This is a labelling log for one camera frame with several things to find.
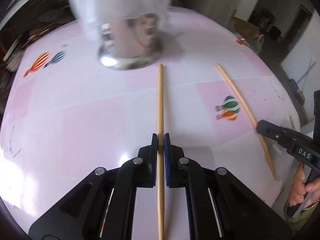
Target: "pink table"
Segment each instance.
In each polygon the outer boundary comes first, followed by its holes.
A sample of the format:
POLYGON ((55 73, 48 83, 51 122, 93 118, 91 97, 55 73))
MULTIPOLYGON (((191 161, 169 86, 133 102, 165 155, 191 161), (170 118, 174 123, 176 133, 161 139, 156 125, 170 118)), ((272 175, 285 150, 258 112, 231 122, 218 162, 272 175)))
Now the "pink table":
MULTIPOLYGON (((173 8, 158 62, 130 71, 97 61, 98 42, 78 22, 32 44, 16 74, 0 133, 0 196, 18 224, 31 224, 96 167, 113 169, 151 143, 157 120, 157 64, 164 64, 165 132, 203 167, 226 167, 271 206, 293 158, 267 139, 278 180, 240 106, 237 119, 216 119, 234 96, 220 63, 257 120, 300 129, 290 98, 269 68, 232 33, 193 11, 173 8), (65 57, 24 73, 39 55, 65 57)), ((184 189, 166 189, 167 239, 189 239, 184 189)), ((156 188, 138 189, 132 239, 157 239, 156 188)))

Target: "wooden stick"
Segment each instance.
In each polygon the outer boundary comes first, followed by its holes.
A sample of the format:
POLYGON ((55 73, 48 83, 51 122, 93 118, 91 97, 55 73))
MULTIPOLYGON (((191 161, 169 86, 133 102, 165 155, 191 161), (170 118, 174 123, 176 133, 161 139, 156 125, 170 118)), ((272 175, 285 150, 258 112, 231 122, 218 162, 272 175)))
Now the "wooden stick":
POLYGON ((164 239, 164 118, 163 118, 163 65, 159 64, 158 82, 158 154, 157 154, 157 195, 159 240, 164 239))
MULTIPOLYGON (((252 123, 252 125, 257 128, 257 121, 254 118, 249 106, 247 105, 247 102, 244 100, 244 98, 242 97, 241 93, 239 92, 239 90, 237 89, 237 87, 235 86, 235 84, 233 83, 233 81, 230 79, 230 77, 228 76, 228 74, 224 71, 224 69, 222 68, 222 66, 220 64, 216 64, 217 69, 220 71, 220 73, 224 76, 224 78, 227 80, 227 82, 229 83, 230 87, 232 88, 232 90, 234 91, 234 93, 237 95, 237 97, 239 98, 243 108, 245 109, 247 115, 249 116, 249 119, 252 123)), ((264 137, 261 134, 258 134, 258 137, 260 139, 260 142, 262 144, 263 150, 264 150, 264 154, 266 156, 269 168, 271 170, 273 179, 276 179, 276 172, 275 172, 275 168, 273 167, 273 163, 272 163, 272 159, 270 157, 269 154, 269 150, 268 150, 268 146, 266 144, 266 141, 264 139, 264 137)))

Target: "doorway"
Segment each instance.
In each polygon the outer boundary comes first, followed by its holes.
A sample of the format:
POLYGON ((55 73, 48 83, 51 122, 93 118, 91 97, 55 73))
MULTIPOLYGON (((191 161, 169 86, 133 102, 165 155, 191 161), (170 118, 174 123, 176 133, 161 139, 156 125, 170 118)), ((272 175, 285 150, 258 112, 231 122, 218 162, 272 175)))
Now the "doorway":
POLYGON ((302 36, 305 28, 308 26, 312 17, 312 13, 303 5, 300 7, 300 12, 288 32, 285 41, 288 44, 287 49, 290 51, 302 36))

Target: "human hand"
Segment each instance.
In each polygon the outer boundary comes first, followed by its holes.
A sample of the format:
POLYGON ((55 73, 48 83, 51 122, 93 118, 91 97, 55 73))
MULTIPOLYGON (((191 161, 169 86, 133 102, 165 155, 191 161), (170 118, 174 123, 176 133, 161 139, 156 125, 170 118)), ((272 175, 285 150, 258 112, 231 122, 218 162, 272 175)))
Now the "human hand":
POLYGON ((313 192, 313 194, 304 208, 311 206, 320 198, 320 177, 308 183, 307 185, 304 185, 302 182, 304 179, 305 173, 303 170, 303 163, 300 163, 296 174, 293 176, 293 184, 290 187, 288 198, 290 206, 295 206, 298 203, 302 203, 304 200, 303 196, 307 192, 313 192))

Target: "orange balloon sticker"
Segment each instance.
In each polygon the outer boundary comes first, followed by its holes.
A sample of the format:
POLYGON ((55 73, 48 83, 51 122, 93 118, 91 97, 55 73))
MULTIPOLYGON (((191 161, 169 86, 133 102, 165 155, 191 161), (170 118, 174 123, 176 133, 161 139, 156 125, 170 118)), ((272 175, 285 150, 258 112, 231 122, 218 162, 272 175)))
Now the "orange balloon sticker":
POLYGON ((224 110, 222 114, 218 114, 216 116, 217 120, 222 119, 222 118, 226 118, 230 121, 235 121, 237 119, 237 113, 235 112, 231 112, 228 110, 224 110))
POLYGON ((26 77, 30 72, 36 72, 38 69, 40 69, 45 62, 48 60, 49 58, 49 52, 44 52, 42 53, 37 59, 36 61, 32 64, 31 68, 29 68, 25 74, 23 75, 23 77, 26 77))

